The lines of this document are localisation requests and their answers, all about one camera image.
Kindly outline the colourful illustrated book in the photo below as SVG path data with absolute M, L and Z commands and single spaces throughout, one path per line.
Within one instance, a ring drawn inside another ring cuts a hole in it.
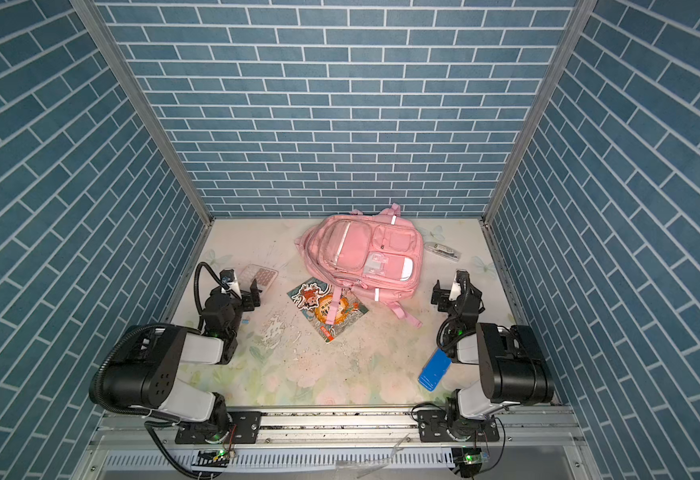
M 352 293 L 335 295 L 334 287 L 316 278 L 302 282 L 287 296 L 326 343 L 342 335 L 368 312 Z

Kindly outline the pink student backpack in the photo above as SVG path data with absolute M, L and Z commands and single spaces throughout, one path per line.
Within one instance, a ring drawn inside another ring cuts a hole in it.
M 337 297 L 352 293 L 389 308 L 400 320 L 422 322 L 402 302 L 419 287 L 424 239 L 394 204 L 376 215 L 358 210 L 333 215 L 295 240 L 307 270 L 334 287 Z

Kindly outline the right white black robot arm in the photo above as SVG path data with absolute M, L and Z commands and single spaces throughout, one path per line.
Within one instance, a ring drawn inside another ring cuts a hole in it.
M 483 293 L 469 279 L 456 281 L 449 289 L 436 284 L 431 304 L 447 318 L 439 327 L 436 350 L 420 374 L 420 384 L 433 391 L 453 364 L 477 366 L 479 379 L 454 390 L 444 406 L 425 416 L 424 435 L 495 441 L 498 413 L 553 400 L 552 373 L 533 330 L 482 322 Z

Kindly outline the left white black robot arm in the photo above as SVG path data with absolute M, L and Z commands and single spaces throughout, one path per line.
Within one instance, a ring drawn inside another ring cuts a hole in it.
M 199 311 L 200 329 L 150 324 L 129 329 L 91 381 L 89 397 L 105 410 L 194 428 L 207 443 L 232 430 L 223 395 L 177 378 L 182 365 L 227 365 L 238 347 L 243 314 L 261 305 L 255 280 L 248 290 L 223 283 Z

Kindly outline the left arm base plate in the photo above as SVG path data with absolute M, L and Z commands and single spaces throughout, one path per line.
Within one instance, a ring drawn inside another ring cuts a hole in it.
M 221 417 L 220 423 L 181 422 L 175 437 L 179 445 L 254 444 L 259 435 L 260 411 L 232 411 Z

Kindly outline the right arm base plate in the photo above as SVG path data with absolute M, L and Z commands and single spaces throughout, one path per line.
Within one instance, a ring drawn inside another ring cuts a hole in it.
M 465 419 L 434 408 L 415 410 L 412 417 L 423 443 L 483 443 L 500 440 L 497 425 L 488 420 Z

